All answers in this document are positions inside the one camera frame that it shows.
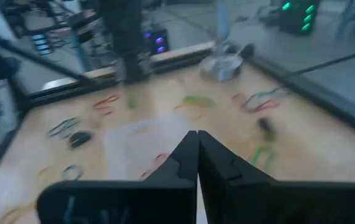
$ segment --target wooden table surface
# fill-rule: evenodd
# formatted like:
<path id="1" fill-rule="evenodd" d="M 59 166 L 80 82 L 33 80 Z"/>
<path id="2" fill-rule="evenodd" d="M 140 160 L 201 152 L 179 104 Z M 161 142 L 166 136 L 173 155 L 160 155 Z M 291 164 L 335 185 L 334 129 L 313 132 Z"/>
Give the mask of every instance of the wooden table surface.
<path id="1" fill-rule="evenodd" d="M 183 68 L 148 82 L 33 109 L 0 162 L 0 219 L 14 208 L 32 204 L 43 188 L 62 180 L 61 173 L 70 164 L 84 168 L 81 179 L 109 179 L 103 144 L 106 131 L 171 115 L 184 119 L 193 129 L 207 130 L 249 160 L 255 146 L 244 139 L 257 130 L 258 118 L 269 117 L 277 132 L 274 144 L 277 156 L 267 170 L 272 177 L 355 181 L 354 129 L 294 94 L 282 99 L 281 105 L 274 109 L 258 113 L 241 111 L 232 100 L 233 95 L 242 93 L 248 97 L 278 86 L 250 65 L 244 65 L 241 76 L 228 82 L 205 81 L 199 74 L 197 66 Z M 95 115 L 91 105 L 113 94 L 120 96 L 113 103 L 114 112 L 104 117 Z M 175 109 L 187 95 L 208 97 L 214 105 Z M 127 107 L 128 96 L 136 103 L 134 109 Z M 92 131 L 95 138 L 71 151 L 66 140 L 48 138 L 47 131 L 75 116 L 82 118 L 78 130 Z M 37 223 L 34 209 L 24 213 L 16 223 Z"/>

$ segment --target green led light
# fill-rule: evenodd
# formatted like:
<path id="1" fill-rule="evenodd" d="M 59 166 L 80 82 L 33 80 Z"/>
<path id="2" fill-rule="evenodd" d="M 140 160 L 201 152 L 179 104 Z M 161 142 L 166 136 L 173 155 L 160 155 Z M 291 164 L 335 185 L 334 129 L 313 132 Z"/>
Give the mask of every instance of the green led light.
<path id="1" fill-rule="evenodd" d="M 308 7 L 308 8 L 306 9 L 306 12 L 307 12 L 307 13 L 310 13 L 312 10 L 314 10 L 314 8 L 315 8 L 315 6 L 312 5 L 312 6 L 310 6 L 310 7 Z"/>
<path id="2" fill-rule="evenodd" d="M 288 10 L 289 7 L 290 7 L 290 2 L 284 4 L 284 6 L 282 6 L 282 10 Z"/>
<path id="3" fill-rule="evenodd" d="M 304 22 L 310 21 L 310 19 L 311 19 L 312 17 L 313 17 L 312 15 L 306 16 L 306 18 L 304 18 Z"/>
<path id="4" fill-rule="evenodd" d="M 308 30 L 310 28 L 310 24 L 306 24 L 302 27 L 302 31 Z"/>

